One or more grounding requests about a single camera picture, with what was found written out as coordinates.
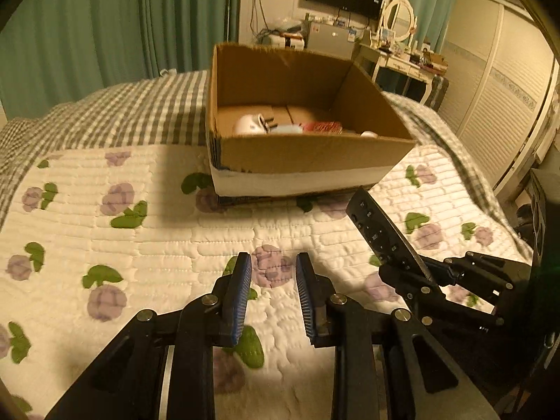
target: purple flower pattern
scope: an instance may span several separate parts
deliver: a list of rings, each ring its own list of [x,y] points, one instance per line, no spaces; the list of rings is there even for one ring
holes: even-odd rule
[[[261,287],[278,287],[293,277],[292,260],[282,254],[279,248],[262,245],[251,254],[252,281]]]
[[[443,233],[441,226],[437,223],[422,225],[416,231],[416,243],[423,250],[439,249],[440,243],[443,241]]]
[[[41,188],[27,188],[27,191],[21,197],[23,203],[23,210],[30,213],[34,208],[37,208],[41,202],[43,190]]]
[[[218,196],[212,185],[197,191],[195,204],[202,213],[224,213],[226,211],[219,204]]]
[[[446,295],[448,300],[455,303],[464,303],[469,296],[469,291],[459,285],[449,286],[449,293]]]
[[[233,354],[213,349],[214,393],[235,393],[245,385],[245,373]]]
[[[416,167],[416,177],[424,184],[433,185],[438,178],[429,168],[429,166],[425,166],[420,164]]]
[[[8,355],[11,346],[8,330],[0,324],[0,358],[4,358]]]
[[[320,196],[317,198],[317,205],[332,219],[342,219],[346,217],[346,206],[350,202],[350,197],[348,194]]]
[[[120,183],[109,188],[103,196],[100,207],[106,216],[115,216],[122,213],[134,202],[134,188],[130,183]]]
[[[102,285],[91,291],[87,303],[91,317],[107,322],[120,316],[127,305],[127,296],[116,286]]]
[[[32,273],[31,268],[32,262],[29,260],[29,256],[16,254],[9,258],[6,273],[16,281],[25,281]]]
[[[483,247],[487,247],[494,241],[494,234],[488,227],[477,227],[474,231],[474,238],[476,238],[477,242]]]
[[[105,159],[107,160],[107,165],[109,167],[122,166],[124,162],[130,157],[130,152],[114,152],[105,154]]]
[[[390,285],[386,285],[378,272],[372,273],[364,281],[366,292],[376,302],[396,302],[400,296]]]

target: white wardrobe door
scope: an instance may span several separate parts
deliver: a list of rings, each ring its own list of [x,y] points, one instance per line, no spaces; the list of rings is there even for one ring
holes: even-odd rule
[[[449,64],[449,88],[438,111],[457,132],[481,82],[498,24],[499,4],[455,0],[442,55]]]
[[[488,80],[467,124],[457,134],[491,185],[499,182],[530,133],[553,61],[540,31],[506,9]]]

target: remote control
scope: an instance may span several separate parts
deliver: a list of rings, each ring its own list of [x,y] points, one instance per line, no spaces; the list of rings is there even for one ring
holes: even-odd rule
[[[382,264],[411,271],[433,282],[418,253],[366,190],[359,189],[352,196],[346,214]]]

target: green leaf pattern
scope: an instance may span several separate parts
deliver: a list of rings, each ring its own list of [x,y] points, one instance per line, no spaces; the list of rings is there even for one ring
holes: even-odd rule
[[[191,194],[198,189],[208,188],[212,185],[212,177],[203,172],[193,172],[187,175],[181,183],[181,191],[183,194]]]
[[[420,188],[420,182],[418,181],[418,177],[416,176],[416,173],[414,172],[414,166],[410,165],[407,167],[407,173],[405,174],[405,177],[407,178],[408,181],[411,182],[412,186],[416,186],[416,188]]]
[[[382,264],[381,261],[379,260],[379,258],[375,254],[372,254],[370,256],[370,265],[374,265],[376,267],[379,267],[379,266],[381,266],[381,264]]]
[[[41,210],[46,210],[49,206],[49,203],[54,200],[54,196],[56,196],[57,194],[57,185],[55,185],[54,183],[45,183],[45,185],[43,186],[43,194],[41,196],[43,198],[43,200],[41,201]]]
[[[13,400],[13,403],[17,406],[17,408],[21,412],[23,412],[24,414],[26,414],[27,412],[31,412],[33,410],[31,405],[26,400],[24,400],[22,397],[12,395],[12,400]]]
[[[226,268],[223,270],[222,276],[231,275],[233,273],[236,262],[237,256],[231,257],[226,264]],[[256,300],[257,298],[259,298],[259,294],[256,290],[250,287],[248,290],[247,300]]]
[[[136,229],[144,222],[148,215],[148,203],[145,200],[138,202],[132,210],[126,208],[121,216],[111,220],[111,227],[115,229]]]
[[[101,287],[104,282],[119,283],[123,280],[119,272],[107,265],[94,265],[87,271],[87,275],[82,277],[82,285],[89,289],[93,284]]]
[[[40,272],[45,262],[45,249],[36,241],[29,242],[24,249],[30,254],[29,260],[33,263],[34,271]]]
[[[467,295],[467,306],[472,308],[474,305],[478,303],[478,297],[474,293],[470,293]]]
[[[312,196],[304,196],[296,198],[296,205],[301,208],[304,213],[313,210],[313,199]]]
[[[256,370],[264,366],[263,347],[255,329],[250,325],[243,327],[243,333],[233,350],[249,368]]]
[[[422,213],[415,213],[411,211],[407,214],[407,217],[404,220],[404,223],[407,227],[407,234],[410,235],[416,229],[422,227],[422,224],[425,224],[429,221],[429,217]]]
[[[0,327],[0,333],[2,333],[2,344],[3,353],[0,358],[8,355],[8,350],[11,349],[10,356],[15,364],[20,364],[31,348],[31,343],[25,333],[23,328],[17,322],[8,322],[8,329],[11,336],[9,336],[8,331],[4,327]]]
[[[474,228],[477,227],[475,223],[463,223],[461,225],[461,233],[465,240],[470,240],[474,235]]]

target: open cardboard box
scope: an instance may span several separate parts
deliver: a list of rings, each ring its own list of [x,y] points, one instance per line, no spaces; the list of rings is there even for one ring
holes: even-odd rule
[[[356,134],[234,135],[247,113],[274,123],[338,121]],[[360,137],[372,131],[377,138]],[[206,142],[219,196],[293,196],[381,180],[414,140],[370,78],[349,60],[307,51],[214,48]]]

